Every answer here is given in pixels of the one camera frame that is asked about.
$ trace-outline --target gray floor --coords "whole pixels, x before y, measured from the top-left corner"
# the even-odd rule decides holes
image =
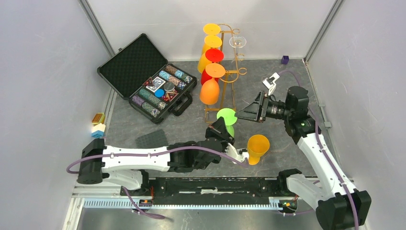
[[[197,62],[174,62],[175,66],[200,78],[197,71]],[[291,69],[298,73],[302,85],[309,90],[310,106],[317,111],[320,119],[320,110],[316,104],[316,97],[307,75],[302,60],[290,60],[288,65],[280,64],[279,60],[246,60],[240,62],[241,67],[246,67],[248,73],[240,76],[235,82],[234,88],[237,110],[243,109],[251,103],[259,91],[267,89],[262,84],[265,77],[274,72],[283,69]],[[277,80],[277,89],[275,96],[277,100],[285,100],[287,89],[290,86],[297,85],[296,80],[290,74],[283,74]],[[204,140],[207,123],[204,121],[204,104],[199,100],[201,84],[192,91],[193,103],[179,117],[169,115],[161,124],[156,125],[150,122],[134,110],[127,101],[117,97],[113,116],[107,133],[106,143],[122,148],[136,148],[135,139],[139,136],[148,134],[157,129],[163,129],[166,133],[168,142],[185,142],[189,140]],[[230,87],[226,91],[227,107],[230,105],[231,91]],[[209,114],[215,120],[215,112]],[[292,139],[286,134],[283,121],[267,119],[264,123],[254,123],[245,120],[238,120],[234,126],[235,129],[235,147],[245,148],[248,139],[255,134],[265,135],[271,143],[271,148],[261,161],[249,168],[236,166],[230,161],[223,159],[219,165],[210,164],[205,170],[195,170],[191,173],[175,172],[157,172],[150,171],[151,177],[181,177],[181,176],[277,176],[278,172],[285,169],[297,168],[306,176],[315,176],[315,173],[305,157],[305,155],[293,143]]]
[[[299,201],[300,211],[310,207]],[[321,230],[315,212],[283,217],[270,210],[175,210],[156,209],[167,217],[156,220],[138,216],[127,209],[85,208],[78,230]]]

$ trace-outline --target poker chip case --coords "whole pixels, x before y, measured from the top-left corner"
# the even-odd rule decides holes
[[[192,103],[197,79],[168,64],[146,34],[97,68],[97,73],[130,105],[158,124],[173,113],[180,116]]]

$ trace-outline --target blue poker chip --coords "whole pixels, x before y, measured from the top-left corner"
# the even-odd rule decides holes
[[[162,89],[159,89],[157,91],[155,91],[155,96],[156,97],[162,97],[165,94],[165,91]]]

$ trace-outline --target purple cube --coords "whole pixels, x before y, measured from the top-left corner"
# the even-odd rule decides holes
[[[281,63],[286,65],[289,62],[289,56],[282,56]]]

